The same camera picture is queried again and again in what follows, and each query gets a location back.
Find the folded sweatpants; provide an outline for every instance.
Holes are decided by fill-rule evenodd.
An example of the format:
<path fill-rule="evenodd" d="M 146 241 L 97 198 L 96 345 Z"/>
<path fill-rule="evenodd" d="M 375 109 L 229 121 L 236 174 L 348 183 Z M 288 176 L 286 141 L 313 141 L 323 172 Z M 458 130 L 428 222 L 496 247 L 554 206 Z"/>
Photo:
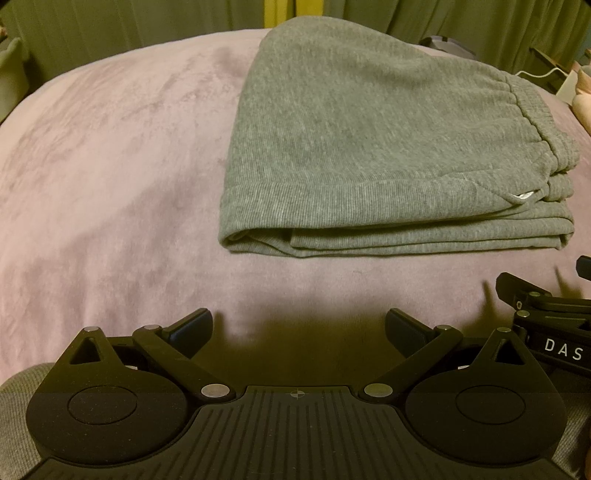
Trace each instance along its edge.
<path fill-rule="evenodd" d="M 578 157 L 527 80 L 298 17 L 247 75 L 219 240 L 294 257 L 561 248 Z"/>

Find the silver rivet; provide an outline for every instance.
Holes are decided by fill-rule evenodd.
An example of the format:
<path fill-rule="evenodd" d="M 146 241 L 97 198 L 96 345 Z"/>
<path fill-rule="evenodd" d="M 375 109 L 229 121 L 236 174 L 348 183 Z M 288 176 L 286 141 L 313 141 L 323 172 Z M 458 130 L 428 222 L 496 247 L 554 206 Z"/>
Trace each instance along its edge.
<path fill-rule="evenodd" d="M 201 389 L 201 394 L 207 398 L 222 398 L 230 393 L 230 388 L 221 383 L 210 383 Z"/>
<path fill-rule="evenodd" d="M 390 387 L 390 385 L 386 385 L 385 383 L 370 383 L 369 385 L 365 386 L 363 391 L 370 397 L 375 398 L 389 397 L 394 392 L 392 387 Z"/>

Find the bed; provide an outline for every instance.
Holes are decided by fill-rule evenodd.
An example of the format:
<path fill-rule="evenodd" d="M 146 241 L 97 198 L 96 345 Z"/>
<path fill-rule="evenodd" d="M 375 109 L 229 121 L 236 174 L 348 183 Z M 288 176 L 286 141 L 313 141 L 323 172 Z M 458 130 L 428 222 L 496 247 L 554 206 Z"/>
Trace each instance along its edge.
<path fill-rule="evenodd" d="M 205 35 L 80 67 L 2 124 L 0 384 L 55 361 L 84 326 L 126 336 L 207 307 L 213 337 L 195 360 L 235 388 L 359 388 L 401 359 L 384 336 L 392 307 L 488 336 L 511 324 L 494 291 L 503 271 L 591 297 L 575 272 L 591 254 L 591 139 L 542 90 L 580 149 L 568 201 L 576 230 L 562 250 L 297 259 L 222 248 L 225 155 L 266 33 Z"/>

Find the white cable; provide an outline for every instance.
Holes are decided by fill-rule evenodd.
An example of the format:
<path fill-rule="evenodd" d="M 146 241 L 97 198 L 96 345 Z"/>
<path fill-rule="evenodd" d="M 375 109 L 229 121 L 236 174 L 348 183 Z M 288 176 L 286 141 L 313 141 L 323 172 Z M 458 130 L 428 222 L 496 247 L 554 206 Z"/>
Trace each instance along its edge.
<path fill-rule="evenodd" d="M 518 77 L 519 75 L 521 75 L 522 73 L 525 73 L 526 75 L 529 75 L 530 77 L 533 77 L 535 79 L 542 79 L 544 77 L 547 77 L 548 75 L 550 75 L 552 72 L 555 72 L 556 70 L 561 71 L 565 76 L 567 76 L 567 73 L 561 69 L 560 67 L 554 67 L 552 70 L 550 70 L 548 73 L 544 73 L 543 75 L 534 75 L 532 73 L 528 73 L 525 70 L 520 70 L 518 71 L 515 76 Z"/>

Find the black circular pad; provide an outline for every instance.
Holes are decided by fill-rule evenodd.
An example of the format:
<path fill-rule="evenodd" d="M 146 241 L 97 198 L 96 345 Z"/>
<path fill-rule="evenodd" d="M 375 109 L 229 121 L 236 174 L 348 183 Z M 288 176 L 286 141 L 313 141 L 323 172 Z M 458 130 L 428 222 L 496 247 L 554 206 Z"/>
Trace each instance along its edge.
<path fill-rule="evenodd" d="M 495 385 L 465 389 L 456 397 L 456 406 L 470 420 L 488 425 L 512 422 L 525 411 L 525 402 L 517 393 Z"/>
<path fill-rule="evenodd" d="M 129 462 L 182 430 L 189 408 L 175 383 L 123 365 L 110 372 L 98 366 L 77 365 L 88 373 L 61 377 L 62 390 L 58 378 L 53 390 L 38 390 L 31 398 L 27 426 L 44 456 L 86 465 Z"/>
<path fill-rule="evenodd" d="M 101 385 L 78 392 L 68 405 L 70 414 L 90 425 L 106 425 L 129 417 L 138 399 L 126 388 Z"/>
<path fill-rule="evenodd" d="M 427 378 L 407 397 L 408 421 L 439 452 L 466 462 L 510 465 L 541 456 L 564 431 L 564 404 L 551 385 L 514 375 L 513 367 Z M 485 400 L 487 391 L 493 395 Z"/>

